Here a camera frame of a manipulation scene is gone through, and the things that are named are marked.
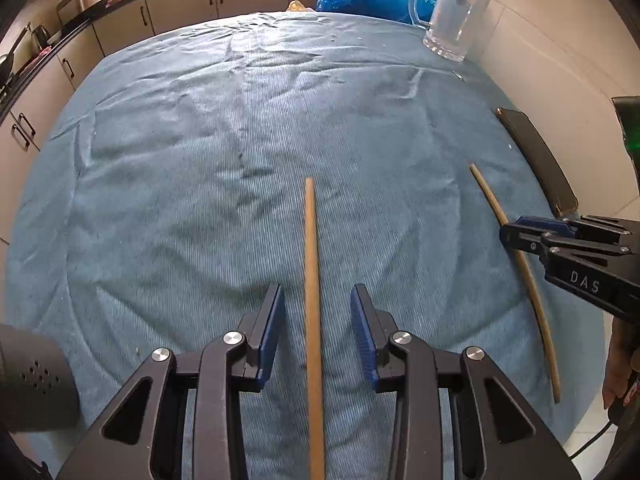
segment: gray speaker with holes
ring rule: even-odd
[[[0,324],[0,421],[18,433],[72,428],[79,416],[76,382],[56,342]]]

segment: silver screw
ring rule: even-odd
[[[154,361],[164,361],[169,358],[171,355],[171,350],[168,348],[156,348],[154,352],[151,354],[151,357]]]
[[[391,337],[399,345],[406,345],[407,343],[411,342],[411,334],[409,334],[408,332],[404,332],[403,330],[396,332]]]
[[[242,341],[242,334],[239,332],[231,331],[227,332],[222,339],[228,345],[236,345]]]
[[[466,349],[466,356],[472,361],[482,361],[484,359],[484,350],[477,346],[470,346]]]

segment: blue rubber pad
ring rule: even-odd
[[[264,388],[265,383],[271,377],[271,369],[273,368],[273,359],[276,355],[276,346],[278,338],[285,321],[284,292],[282,287],[278,288],[276,297],[273,300],[273,308],[271,315],[264,329],[264,336],[260,345],[260,355],[258,361],[258,375],[255,378],[260,389]]]
[[[375,390],[378,386],[378,370],[376,365],[376,348],[369,329],[369,323],[364,315],[362,303],[355,287],[351,289],[351,326],[356,336],[358,353],[362,361],[364,376]]]
[[[575,233],[562,221],[542,218],[540,216],[521,216],[516,224],[551,231],[565,238],[575,238]]]

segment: wooden stick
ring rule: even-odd
[[[305,182],[305,329],[306,396],[309,416],[309,478],[324,480],[324,422],[322,417],[322,353],[320,279],[314,180]]]
[[[478,181],[478,184],[480,185],[487,202],[491,206],[491,209],[494,210],[495,216],[497,217],[498,222],[500,222],[500,225],[508,224],[509,219],[507,218],[507,215],[504,213],[498,199],[495,197],[494,192],[491,191],[491,188],[480,173],[480,170],[476,168],[475,164],[472,164],[470,169],[471,173],[474,174],[474,177]],[[554,340],[551,337],[551,329],[549,328],[549,322],[546,318],[544,308],[542,307],[542,298],[540,297],[540,292],[536,285],[536,280],[533,277],[533,272],[531,271],[527,257],[522,251],[513,251],[513,253],[515,255],[518,268],[520,269],[520,273],[522,274],[524,284],[527,287],[527,292],[531,298],[533,311],[535,312],[536,319],[538,320],[538,327],[540,329],[540,335],[542,336],[542,346],[544,347],[546,362],[549,366],[549,376],[551,377],[551,389],[554,394],[554,402],[558,404],[560,402],[561,393],[560,372],[558,371],[556,348],[554,347]]]

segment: person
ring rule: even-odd
[[[611,341],[602,384],[602,403],[605,410],[611,407],[616,398],[621,399],[625,396],[633,371],[640,372],[640,329],[615,317],[611,324]],[[612,459],[630,434],[638,432],[640,416],[636,417],[628,430],[616,431],[607,461]]]

